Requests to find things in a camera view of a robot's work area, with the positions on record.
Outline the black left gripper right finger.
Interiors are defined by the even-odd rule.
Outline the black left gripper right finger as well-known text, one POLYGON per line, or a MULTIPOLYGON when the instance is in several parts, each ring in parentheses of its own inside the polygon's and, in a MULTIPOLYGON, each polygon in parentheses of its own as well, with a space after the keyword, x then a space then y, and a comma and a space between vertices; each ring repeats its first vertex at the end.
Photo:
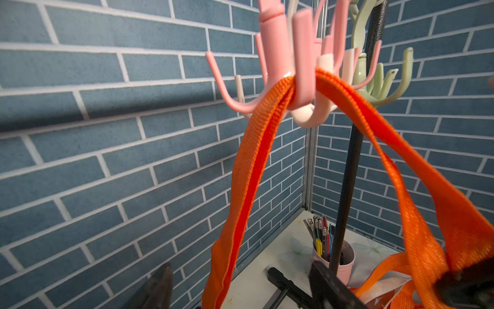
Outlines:
POLYGON ((322 262, 314 261, 309 274, 313 308, 367 309, 322 262))

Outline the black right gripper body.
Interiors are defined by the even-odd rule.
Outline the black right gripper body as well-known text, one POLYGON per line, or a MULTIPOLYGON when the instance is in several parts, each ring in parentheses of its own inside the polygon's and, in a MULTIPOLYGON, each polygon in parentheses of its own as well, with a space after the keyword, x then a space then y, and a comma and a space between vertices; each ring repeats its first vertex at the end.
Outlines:
POLYGON ((435 290, 452 308, 493 308, 493 258, 446 273, 435 283, 435 290))

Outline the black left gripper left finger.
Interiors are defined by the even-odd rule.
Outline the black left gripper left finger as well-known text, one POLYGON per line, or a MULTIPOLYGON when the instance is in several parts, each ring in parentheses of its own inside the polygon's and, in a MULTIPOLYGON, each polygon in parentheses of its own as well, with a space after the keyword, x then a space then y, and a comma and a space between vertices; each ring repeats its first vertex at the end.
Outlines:
POLYGON ((172 291, 172 265, 165 263, 137 290, 122 308, 170 308, 172 291))

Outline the beige bag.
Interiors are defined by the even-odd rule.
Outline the beige bag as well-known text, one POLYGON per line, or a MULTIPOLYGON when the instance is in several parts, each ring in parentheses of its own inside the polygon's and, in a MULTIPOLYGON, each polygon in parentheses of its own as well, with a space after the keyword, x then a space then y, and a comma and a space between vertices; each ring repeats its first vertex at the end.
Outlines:
POLYGON ((396 295, 412 277, 399 272, 388 272, 382 279, 373 284, 358 299, 367 308, 387 308, 396 295))

